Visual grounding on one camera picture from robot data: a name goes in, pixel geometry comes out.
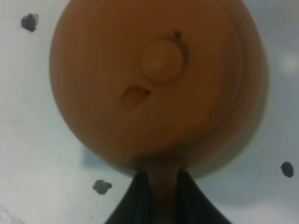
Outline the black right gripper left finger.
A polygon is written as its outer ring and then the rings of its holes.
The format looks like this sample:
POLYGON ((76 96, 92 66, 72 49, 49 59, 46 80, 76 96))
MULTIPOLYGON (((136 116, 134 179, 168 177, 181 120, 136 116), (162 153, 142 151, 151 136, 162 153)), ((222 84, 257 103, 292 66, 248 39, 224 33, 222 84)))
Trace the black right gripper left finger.
POLYGON ((154 190, 161 183, 161 173, 137 173, 119 205, 106 221, 107 224, 160 224, 154 206, 154 190))

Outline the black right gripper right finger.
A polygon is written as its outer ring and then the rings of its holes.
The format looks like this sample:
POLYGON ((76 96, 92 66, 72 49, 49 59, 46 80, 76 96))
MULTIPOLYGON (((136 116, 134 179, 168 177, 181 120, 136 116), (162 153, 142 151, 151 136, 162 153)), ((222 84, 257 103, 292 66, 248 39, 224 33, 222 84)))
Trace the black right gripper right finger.
POLYGON ((178 174, 176 224, 230 224, 230 221, 208 200, 190 174, 178 174))

